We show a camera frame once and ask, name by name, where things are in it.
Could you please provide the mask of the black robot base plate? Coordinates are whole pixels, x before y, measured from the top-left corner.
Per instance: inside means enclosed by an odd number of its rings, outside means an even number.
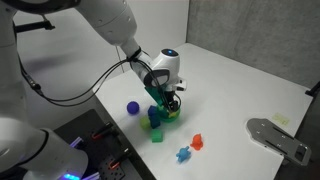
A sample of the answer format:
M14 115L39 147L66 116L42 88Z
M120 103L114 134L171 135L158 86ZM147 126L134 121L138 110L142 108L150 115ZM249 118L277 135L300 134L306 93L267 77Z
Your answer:
M93 140L91 135L108 122L113 124L118 134ZM91 109L57 128L55 133L68 144L77 138L82 139L76 148L85 151L89 158L84 178L97 174L98 180L156 180L110 115L101 118ZM131 155L117 168L110 170L108 164L126 148L131 151Z

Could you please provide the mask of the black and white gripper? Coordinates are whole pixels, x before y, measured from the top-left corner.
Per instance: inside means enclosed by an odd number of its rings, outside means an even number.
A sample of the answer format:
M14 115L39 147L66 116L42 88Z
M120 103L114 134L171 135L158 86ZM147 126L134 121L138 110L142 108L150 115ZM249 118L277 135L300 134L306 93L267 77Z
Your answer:
M178 110L180 108L181 99L176 94L175 91L172 91L172 90L168 91L167 89L164 89L163 90L163 94L164 94L164 97L165 97L164 106L168 110Z

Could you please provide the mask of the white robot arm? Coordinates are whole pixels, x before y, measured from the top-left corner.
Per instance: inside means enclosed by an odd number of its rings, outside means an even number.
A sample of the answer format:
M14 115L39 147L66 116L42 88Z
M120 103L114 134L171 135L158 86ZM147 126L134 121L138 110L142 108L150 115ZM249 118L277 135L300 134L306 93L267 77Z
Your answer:
M118 46L126 61L147 88L154 88L161 105L179 110L173 99L186 89L179 77L179 55L164 49L151 59L134 39L135 17L126 0L0 0L0 171L14 167L27 170L27 180L60 180L71 174L80 177L87 169L88 156L71 147L53 131L35 128L27 122L25 87L39 96L40 86L23 70L17 50L18 11L46 15L76 9L109 44Z

